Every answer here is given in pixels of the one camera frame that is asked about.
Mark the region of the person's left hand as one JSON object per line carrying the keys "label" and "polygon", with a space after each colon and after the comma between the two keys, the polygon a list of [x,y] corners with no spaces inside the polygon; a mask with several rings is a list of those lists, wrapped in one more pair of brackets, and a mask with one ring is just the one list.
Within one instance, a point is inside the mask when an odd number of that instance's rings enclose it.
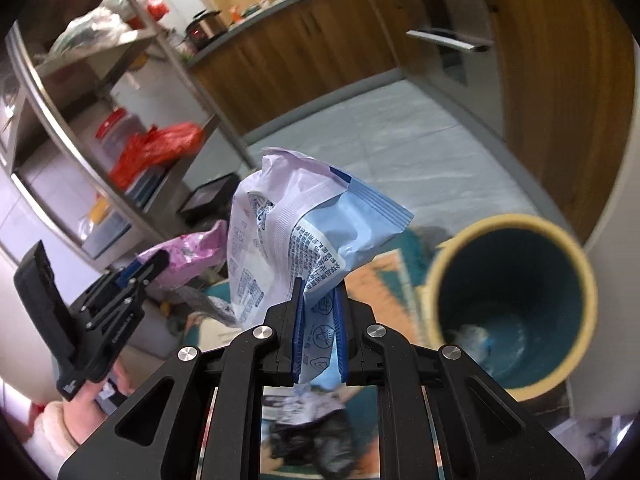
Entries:
{"label": "person's left hand", "polygon": [[73,400],[49,402],[37,415],[24,448],[42,470],[60,466],[106,421],[96,402],[106,384],[86,382]]}

